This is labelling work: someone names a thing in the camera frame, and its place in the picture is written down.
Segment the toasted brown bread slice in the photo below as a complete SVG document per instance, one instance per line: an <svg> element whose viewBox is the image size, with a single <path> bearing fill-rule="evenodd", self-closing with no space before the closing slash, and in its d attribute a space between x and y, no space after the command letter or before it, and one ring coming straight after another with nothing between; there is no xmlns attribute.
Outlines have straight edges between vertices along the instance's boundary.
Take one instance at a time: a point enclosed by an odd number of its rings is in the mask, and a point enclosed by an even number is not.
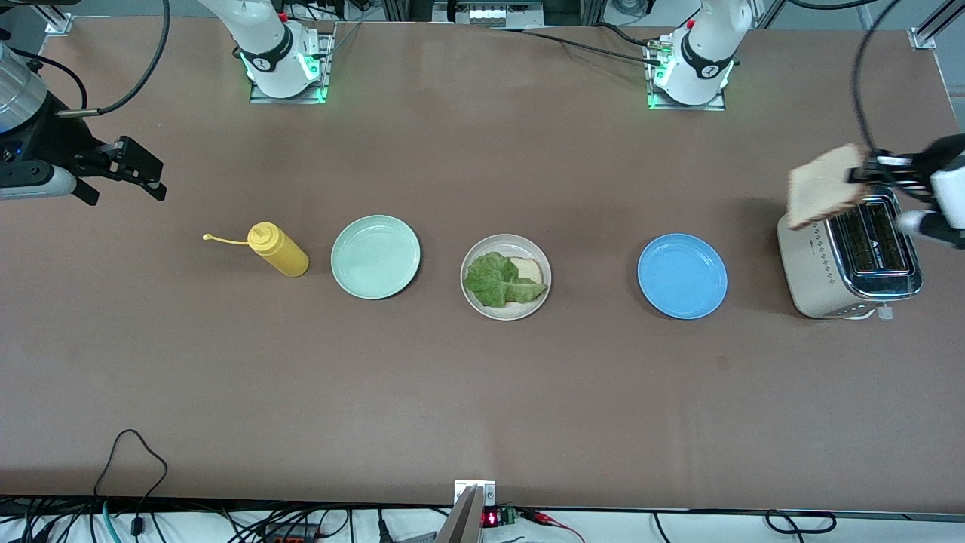
<svg viewBox="0 0 965 543"><path fill-rule="evenodd" d="M848 144L790 170L787 173L787 228L798 231L862 203L871 194L872 186L850 180L865 159L865 149Z"/></svg>

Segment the yellow squeeze bottle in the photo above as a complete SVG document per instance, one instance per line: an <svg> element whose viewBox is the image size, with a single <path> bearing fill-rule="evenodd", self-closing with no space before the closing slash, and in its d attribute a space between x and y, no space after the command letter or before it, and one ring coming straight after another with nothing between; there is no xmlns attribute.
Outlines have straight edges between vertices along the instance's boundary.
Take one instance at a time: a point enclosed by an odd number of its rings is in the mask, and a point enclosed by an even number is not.
<svg viewBox="0 0 965 543"><path fill-rule="evenodd" d="M289 278L298 278L306 274L310 268L307 253L272 222L262 221L253 225L244 241L229 240L210 233L204 234L202 238L205 241L217 241L222 244L244 245Z"/></svg>

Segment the pale bread slice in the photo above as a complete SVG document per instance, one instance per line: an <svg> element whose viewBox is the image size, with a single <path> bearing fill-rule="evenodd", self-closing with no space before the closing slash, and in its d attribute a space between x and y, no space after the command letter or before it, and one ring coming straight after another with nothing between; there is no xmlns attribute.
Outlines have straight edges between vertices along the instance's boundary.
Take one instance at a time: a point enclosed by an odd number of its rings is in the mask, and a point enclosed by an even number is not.
<svg viewBox="0 0 965 543"><path fill-rule="evenodd" d="M534 302L546 289L540 265L533 259L510 257L504 264L501 278L506 302Z"/></svg>

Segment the green lettuce leaf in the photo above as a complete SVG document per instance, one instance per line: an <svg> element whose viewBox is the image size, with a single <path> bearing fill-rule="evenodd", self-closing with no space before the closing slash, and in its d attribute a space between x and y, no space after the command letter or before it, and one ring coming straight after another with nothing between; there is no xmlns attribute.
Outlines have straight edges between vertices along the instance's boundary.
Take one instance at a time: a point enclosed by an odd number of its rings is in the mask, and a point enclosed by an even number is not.
<svg viewBox="0 0 965 543"><path fill-rule="evenodd" d="M499 252L489 252L469 264L463 285L485 307L534 302L546 289L542 281L520 274L520 269Z"/></svg>

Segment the blue plate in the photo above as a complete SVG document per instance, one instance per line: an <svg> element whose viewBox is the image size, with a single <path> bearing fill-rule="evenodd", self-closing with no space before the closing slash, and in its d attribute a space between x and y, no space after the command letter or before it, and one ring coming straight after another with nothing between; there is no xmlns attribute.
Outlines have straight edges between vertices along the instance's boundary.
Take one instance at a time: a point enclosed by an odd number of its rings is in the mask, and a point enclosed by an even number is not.
<svg viewBox="0 0 965 543"><path fill-rule="evenodd" d="M658 236L642 250L636 277L645 299L679 320L710 316L726 299L728 271L702 238L682 232Z"/></svg>

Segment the mint green plate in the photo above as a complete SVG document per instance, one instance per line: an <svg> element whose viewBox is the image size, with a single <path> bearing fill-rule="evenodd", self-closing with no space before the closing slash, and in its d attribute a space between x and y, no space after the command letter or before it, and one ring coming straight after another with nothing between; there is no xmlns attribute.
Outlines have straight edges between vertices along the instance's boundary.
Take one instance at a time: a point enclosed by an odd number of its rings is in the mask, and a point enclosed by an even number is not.
<svg viewBox="0 0 965 543"><path fill-rule="evenodd" d="M421 264L421 243L401 219L372 214L335 237L330 268L335 282L359 299L386 299L407 288Z"/></svg>

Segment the beige plate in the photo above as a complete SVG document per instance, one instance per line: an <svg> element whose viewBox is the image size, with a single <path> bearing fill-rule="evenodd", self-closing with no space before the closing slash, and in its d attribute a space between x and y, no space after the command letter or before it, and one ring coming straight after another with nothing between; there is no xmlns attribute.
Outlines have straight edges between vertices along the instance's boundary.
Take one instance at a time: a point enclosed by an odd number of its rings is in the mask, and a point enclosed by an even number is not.
<svg viewBox="0 0 965 543"><path fill-rule="evenodd" d="M547 285L547 289L540 295L540 298L529 303L507 303L504 307L485 307L478 299L463 285L463 279L467 274L469 264L476 258L489 252L499 252L506 257L519 257L533 259L538 262L542 271L542 278ZM553 274L550 261L544 251L528 238L513 234L499 234L483 238L475 243L471 250L463 258L461 264L461 288L464 298L472 309L476 312L500 322L513 322L524 319L538 311L549 296L551 285L553 284Z"/></svg>

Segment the beige chrome toaster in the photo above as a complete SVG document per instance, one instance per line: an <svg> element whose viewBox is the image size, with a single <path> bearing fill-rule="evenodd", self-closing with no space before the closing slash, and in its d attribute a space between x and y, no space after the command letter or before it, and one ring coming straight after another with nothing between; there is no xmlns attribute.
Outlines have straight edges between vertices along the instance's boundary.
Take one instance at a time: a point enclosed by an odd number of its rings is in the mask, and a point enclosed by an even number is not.
<svg viewBox="0 0 965 543"><path fill-rule="evenodd" d="M875 189L846 213L793 230L777 224L787 285L795 307L813 319L892 319L893 303L921 291L923 275L911 238L897 227L902 208L889 189Z"/></svg>

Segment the grey electrical box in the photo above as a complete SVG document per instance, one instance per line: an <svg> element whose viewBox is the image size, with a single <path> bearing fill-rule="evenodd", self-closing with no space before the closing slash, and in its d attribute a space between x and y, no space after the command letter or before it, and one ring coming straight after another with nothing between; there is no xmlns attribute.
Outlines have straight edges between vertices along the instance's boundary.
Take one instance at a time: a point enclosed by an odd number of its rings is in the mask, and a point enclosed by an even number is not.
<svg viewBox="0 0 965 543"><path fill-rule="evenodd" d="M431 20L494 29L544 26L541 0L432 0Z"/></svg>

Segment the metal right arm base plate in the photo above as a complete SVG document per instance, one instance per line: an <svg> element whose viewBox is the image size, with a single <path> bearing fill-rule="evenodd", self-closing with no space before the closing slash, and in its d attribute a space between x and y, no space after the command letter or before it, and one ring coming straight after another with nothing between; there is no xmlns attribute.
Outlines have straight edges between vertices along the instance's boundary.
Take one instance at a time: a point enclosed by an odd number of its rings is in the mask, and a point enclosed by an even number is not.
<svg viewBox="0 0 965 543"><path fill-rule="evenodd" d="M286 34L262 54L242 51L251 81L251 103L325 103L333 66L335 36L288 20Z"/></svg>

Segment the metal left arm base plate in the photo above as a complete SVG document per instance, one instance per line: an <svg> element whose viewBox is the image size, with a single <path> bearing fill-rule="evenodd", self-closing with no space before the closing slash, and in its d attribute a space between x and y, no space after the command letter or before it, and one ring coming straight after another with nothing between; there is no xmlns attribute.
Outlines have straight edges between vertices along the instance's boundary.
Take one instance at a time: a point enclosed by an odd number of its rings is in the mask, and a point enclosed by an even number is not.
<svg viewBox="0 0 965 543"><path fill-rule="evenodd" d="M723 111L725 88L733 71L733 58L709 62L693 57L695 64L672 42L649 41L642 46L651 109Z"/></svg>

